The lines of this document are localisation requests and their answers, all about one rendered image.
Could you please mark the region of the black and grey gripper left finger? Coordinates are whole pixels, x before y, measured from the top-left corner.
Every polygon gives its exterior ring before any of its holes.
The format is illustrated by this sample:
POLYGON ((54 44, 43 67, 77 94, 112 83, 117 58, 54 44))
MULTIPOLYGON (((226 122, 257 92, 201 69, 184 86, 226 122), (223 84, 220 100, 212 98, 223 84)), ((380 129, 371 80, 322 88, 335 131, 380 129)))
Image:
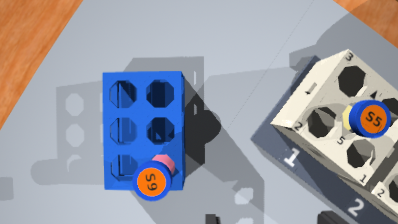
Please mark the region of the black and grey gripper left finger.
POLYGON ((205 224, 221 224, 220 217, 216 217, 216 214, 205 214, 205 224))

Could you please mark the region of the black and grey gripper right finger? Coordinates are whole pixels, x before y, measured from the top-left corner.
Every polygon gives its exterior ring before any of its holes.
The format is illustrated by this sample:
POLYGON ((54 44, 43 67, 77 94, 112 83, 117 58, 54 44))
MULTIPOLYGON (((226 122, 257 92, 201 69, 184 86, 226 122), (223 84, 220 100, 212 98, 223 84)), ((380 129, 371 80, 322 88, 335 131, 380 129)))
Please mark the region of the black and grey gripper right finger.
POLYGON ((317 216, 317 224, 349 224, 334 211, 321 211, 317 216))

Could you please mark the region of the blue tube rack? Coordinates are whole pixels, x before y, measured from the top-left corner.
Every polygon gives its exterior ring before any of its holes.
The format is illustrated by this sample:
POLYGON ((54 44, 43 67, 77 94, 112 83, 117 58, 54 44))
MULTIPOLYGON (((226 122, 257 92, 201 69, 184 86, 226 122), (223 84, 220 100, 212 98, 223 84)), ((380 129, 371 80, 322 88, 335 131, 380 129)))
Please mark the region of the blue tube rack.
POLYGON ((135 171, 156 155, 168 155, 175 162, 170 190, 183 188, 186 179, 183 73, 104 72, 103 151, 104 180, 119 190, 134 190, 135 171))

